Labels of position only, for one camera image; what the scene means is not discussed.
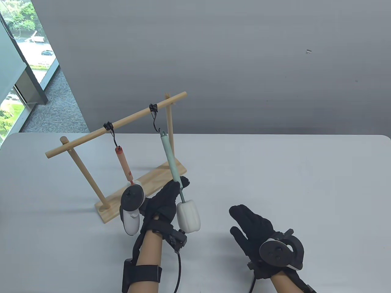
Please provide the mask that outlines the person's left hand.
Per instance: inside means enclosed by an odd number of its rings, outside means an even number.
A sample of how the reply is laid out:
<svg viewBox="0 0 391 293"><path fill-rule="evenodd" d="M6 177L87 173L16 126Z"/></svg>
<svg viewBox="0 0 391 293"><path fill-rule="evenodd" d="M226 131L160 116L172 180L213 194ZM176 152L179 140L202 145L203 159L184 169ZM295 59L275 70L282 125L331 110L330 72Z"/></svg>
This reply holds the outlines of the person's left hand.
<svg viewBox="0 0 391 293"><path fill-rule="evenodd" d="M171 222L176 215L176 199L183 187L190 184L187 177L180 176L180 181L167 182L152 198L146 198L141 205L140 213L144 217L141 233L155 230L168 233Z"/></svg>

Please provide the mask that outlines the person's right hand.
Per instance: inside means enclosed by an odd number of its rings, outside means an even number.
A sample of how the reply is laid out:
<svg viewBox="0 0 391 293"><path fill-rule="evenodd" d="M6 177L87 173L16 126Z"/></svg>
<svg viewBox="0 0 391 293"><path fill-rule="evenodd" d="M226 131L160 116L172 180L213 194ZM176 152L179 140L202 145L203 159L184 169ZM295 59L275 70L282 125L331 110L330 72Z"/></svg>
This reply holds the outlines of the person's right hand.
<svg viewBox="0 0 391 293"><path fill-rule="evenodd" d="M239 225L230 229L236 243L251 262L259 262L261 245L275 233L272 223L243 204L230 207L229 215Z"/></svg>

